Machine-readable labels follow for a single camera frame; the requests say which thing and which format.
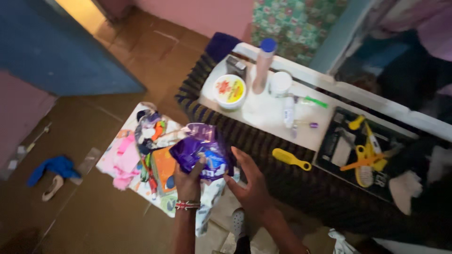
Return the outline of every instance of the striped fabric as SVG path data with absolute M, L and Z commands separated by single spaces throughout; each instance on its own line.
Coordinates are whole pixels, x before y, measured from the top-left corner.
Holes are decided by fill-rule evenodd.
M 273 158 L 272 150 L 281 148 L 298 159 L 312 161 L 314 151 L 213 111 L 197 102 L 201 88 L 216 64 L 208 52 L 201 55 L 182 83 L 175 99 L 190 122 L 215 125 L 227 145 L 251 155 L 265 175 L 270 194 L 306 214 L 320 218 L 326 226 L 390 240 L 446 246 L 419 221 L 402 214 L 393 204 L 382 201 L 345 181 L 313 167 L 306 172 Z

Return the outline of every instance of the floral wallpaper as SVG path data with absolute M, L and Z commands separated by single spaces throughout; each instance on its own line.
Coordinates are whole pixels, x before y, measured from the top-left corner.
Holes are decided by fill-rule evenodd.
M 278 42 L 276 54 L 309 65 L 347 0 L 254 0 L 251 42 Z

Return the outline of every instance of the hand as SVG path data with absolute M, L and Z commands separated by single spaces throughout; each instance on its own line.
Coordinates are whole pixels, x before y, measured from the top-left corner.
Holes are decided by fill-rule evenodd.
M 199 174 L 204 169 L 205 164 L 206 158 L 201 157 L 190 174 L 182 172 L 179 164 L 176 165 L 176 168 L 174 169 L 174 181 L 176 182 L 178 199 L 197 202 L 201 200 Z
M 240 187 L 232 177 L 225 175 L 224 179 L 232 193 L 237 197 L 245 211 L 257 218 L 260 222 L 264 221 L 267 211 L 275 209 L 273 201 L 265 185 L 265 178 L 262 172 L 246 153 L 235 147 L 231 147 L 232 153 L 242 166 L 243 172 L 248 179 L 246 188 Z

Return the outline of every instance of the purple plastic packet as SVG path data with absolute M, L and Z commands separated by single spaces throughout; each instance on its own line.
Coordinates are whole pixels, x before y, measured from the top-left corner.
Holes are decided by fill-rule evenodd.
M 207 162 L 199 175 L 201 179 L 213 182 L 222 178 L 225 172 L 229 176 L 234 175 L 234 166 L 228 159 L 228 150 L 221 142 L 215 126 L 189 123 L 182 130 L 188 137 L 179 141 L 169 151 L 180 164 L 182 172 L 189 174 L 202 153 Z

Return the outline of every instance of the tall cylindrical container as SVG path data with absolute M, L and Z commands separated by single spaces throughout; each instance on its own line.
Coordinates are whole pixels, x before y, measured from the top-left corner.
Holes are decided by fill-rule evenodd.
M 276 41 L 267 38 L 260 42 L 260 51 L 256 61 L 256 79 L 253 82 L 253 93 L 261 94 L 265 90 L 267 75 L 276 51 Z

